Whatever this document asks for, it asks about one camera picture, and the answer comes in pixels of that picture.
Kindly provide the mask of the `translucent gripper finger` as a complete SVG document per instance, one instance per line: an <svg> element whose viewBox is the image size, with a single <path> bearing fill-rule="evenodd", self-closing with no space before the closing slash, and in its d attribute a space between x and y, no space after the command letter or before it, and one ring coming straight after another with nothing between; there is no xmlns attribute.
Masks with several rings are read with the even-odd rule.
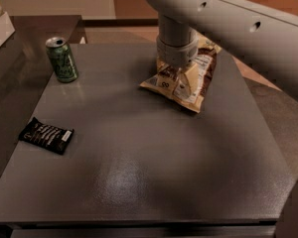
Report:
<svg viewBox="0 0 298 238"><path fill-rule="evenodd" d="M177 82L178 82L179 74L180 74L181 70L182 69L180 67L170 66L168 68L168 71L169 71L169 89L171 91L173 91L175 89L175 87L177 86Z"/></svg>
<svg viewBox="0 0 298 238"><path fill-rule="evenodd" d="M196 63L193 63L184 73L187 85L190 89L196 89L198 87L199 79L199 67Z"/></svg>

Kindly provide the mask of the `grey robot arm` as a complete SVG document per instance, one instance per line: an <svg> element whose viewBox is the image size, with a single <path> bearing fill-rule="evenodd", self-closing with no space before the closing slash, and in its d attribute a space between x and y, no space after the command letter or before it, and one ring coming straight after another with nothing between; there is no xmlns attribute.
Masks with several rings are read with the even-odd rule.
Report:
<svg viewBox="0 0 298 238"><path fill-rule="evenodd" d="M298 16L247 0L146 0L159 15L158 54L173 66L202 34L298 101Z"/></svg>

